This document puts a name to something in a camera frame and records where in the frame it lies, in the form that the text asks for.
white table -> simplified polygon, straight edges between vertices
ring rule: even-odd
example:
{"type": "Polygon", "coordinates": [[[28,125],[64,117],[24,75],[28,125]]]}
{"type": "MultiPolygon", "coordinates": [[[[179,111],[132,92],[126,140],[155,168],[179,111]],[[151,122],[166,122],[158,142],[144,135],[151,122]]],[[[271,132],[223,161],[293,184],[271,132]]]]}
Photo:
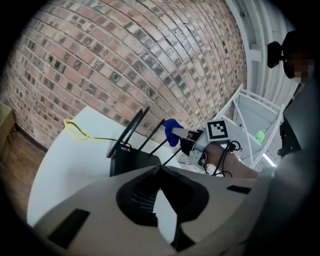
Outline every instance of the white table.
{"type": "MultiPolygon", "coordinates": [[[[97,138],[118,139],[125,129],[123,125],[88,106],[73,120],[87,134],[97,138]]],[[[145,139],[134,132],[129,143],[139,148],[145,139]]],[[[79,140],[63,129],[46,153],[35,176],[29,197],[27,223],[33,227],[44,214],[66,198],[102,177],[109,177],[111,159],[106,155],[114,143],[111,140],[89,138],[79,140]]],[[[150,153],[158,145],[159,143],[149,140],[142,150],[150,153]]],[[[154,155],[164,163],[173,153],[170,148],[162,146],[154,155]]],[[[167,165],[181,167],[175,157],[167,165]]]]}

